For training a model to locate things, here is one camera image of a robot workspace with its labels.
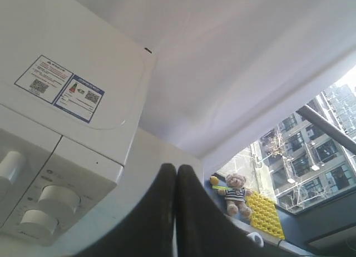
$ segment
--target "qr code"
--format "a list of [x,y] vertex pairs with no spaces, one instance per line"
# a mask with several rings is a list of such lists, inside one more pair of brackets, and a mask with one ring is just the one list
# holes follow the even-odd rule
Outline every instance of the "qr code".
[[93,102],[94,104],[96,104],[99,100],[99,96],[97,94],[94,94],[91,91],[88,91],[87,95],[85,96],[85,98],[87,100],[90,100],[91,102]]
[[47,90],[48,85],[35,79],[29,87],[43,94]]

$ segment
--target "apartment building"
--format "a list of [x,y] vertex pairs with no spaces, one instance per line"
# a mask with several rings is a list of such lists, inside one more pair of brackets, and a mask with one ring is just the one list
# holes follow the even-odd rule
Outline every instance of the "apartment building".
[[[308,105],[333,124],[330,99],[322,93]],[[355,163],[337,142],[297,113],[292,113],[260,139],[280,206],[298,212],[351,188]]]

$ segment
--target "white ceiling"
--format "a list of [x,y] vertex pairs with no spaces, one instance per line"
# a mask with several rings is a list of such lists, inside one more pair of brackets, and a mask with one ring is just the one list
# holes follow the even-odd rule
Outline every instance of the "white ceiling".
[[157,55],[140,126],[210,170],[356,64],[356,0],[78,1]]

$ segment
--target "yellow sponge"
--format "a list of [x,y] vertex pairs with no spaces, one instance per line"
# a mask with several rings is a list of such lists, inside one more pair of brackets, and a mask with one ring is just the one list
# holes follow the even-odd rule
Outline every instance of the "yellow sponge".
[[247,197],[246,203],[253,209],[251,226],[275,238],[285,238],[273,201],[254,192],[251,196]]

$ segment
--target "black pipe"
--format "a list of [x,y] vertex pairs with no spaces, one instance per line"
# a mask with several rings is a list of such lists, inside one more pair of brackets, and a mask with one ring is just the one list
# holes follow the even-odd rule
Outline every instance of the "black pipe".
[[349,136],[345,135],[340,129],[328,122],[323,116],[318,114],[308,105],[304,105],[296,111],[300,116],[307,119],[313,125],[318,126],[325,134],[330,136],[337,143],[348,149],[352,154],[356,155],[356,142]]

